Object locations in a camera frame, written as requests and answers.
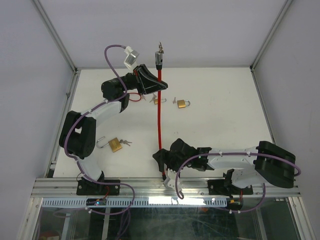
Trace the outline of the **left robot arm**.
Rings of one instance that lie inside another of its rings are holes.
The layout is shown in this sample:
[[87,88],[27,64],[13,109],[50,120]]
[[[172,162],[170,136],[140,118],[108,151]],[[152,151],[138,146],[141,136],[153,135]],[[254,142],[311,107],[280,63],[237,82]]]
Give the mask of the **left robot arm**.
[[78,166],[87,188],[100,194],[105,188],[104,172],[91,155],[96,146],[96,129],[106,120],[122,113],[129,105],[129,90],[140,95],[164,91],[168,84],[153,75],[145,64],[136,66],[124,76],[117,76],[101,84],[103,101],[84,112],[69,111],[59,137],[59,146]]

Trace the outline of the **medium brass padlock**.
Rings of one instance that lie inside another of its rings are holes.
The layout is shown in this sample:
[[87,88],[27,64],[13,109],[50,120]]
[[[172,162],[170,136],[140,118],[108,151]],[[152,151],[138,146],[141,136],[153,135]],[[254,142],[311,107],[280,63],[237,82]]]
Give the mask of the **medium brass padlock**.
[[191,102],[189,100],[184,99],[178,100],[176,103],[179,109],[187,108],[191,105]]

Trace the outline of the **thick red cable lock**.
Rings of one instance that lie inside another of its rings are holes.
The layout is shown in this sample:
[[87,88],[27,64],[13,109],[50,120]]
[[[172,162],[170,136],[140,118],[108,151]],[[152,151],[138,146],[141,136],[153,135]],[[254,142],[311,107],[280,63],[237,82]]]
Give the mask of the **thick red cable lock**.
[[[163,69],[163,54],[164,49],[162,43],[159,42],[158,51],[155,53],[155,67],[157,70],[157,78],[162,81],[162,69]],[[161,99],[162,92],[157,92],[158,104],[157,104],[157,136],[158,136],[158,148],[162,149],[162,129],[161,129]]]

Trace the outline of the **red thin-cable padlock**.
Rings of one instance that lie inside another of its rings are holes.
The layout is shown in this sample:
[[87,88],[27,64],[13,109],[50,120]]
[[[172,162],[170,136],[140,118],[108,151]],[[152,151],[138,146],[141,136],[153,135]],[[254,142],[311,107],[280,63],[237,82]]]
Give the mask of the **red thin-cable padlock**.
[[129,100],[131,102],[139,102],[140,100],[142,100],[142,96],[137,92],[130,92],[129,93]]

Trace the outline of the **small brass long-shackle padlock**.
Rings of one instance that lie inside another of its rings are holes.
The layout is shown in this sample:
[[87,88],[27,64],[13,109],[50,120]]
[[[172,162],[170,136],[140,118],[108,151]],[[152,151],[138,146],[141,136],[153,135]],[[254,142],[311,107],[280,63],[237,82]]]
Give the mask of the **small brass long-shackle padlock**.
[[[166,98],[161,99],[161,103],[165,103],[167,101]],[[159,103],[159,100],[155,94],[153,94],[151,100],[149,101],[150,103],[153,103],[154,105],[157,105]]]

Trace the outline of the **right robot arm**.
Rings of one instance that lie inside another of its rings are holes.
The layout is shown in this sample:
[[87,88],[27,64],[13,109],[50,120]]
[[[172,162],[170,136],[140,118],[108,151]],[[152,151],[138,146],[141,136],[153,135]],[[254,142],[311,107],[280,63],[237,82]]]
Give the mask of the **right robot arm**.
[[226,169],[216,186],[218,194],[225,196],[265,183],[291,189],[295,177],[301,174],[295,155],[268,141],[244,149],[219,149],[195,148],[178,138],[170,149],[162,148],[152,157],[163,175],[164,186],[174,189],[180,199],[184,198],[180,176],[185,167],[200,172]]

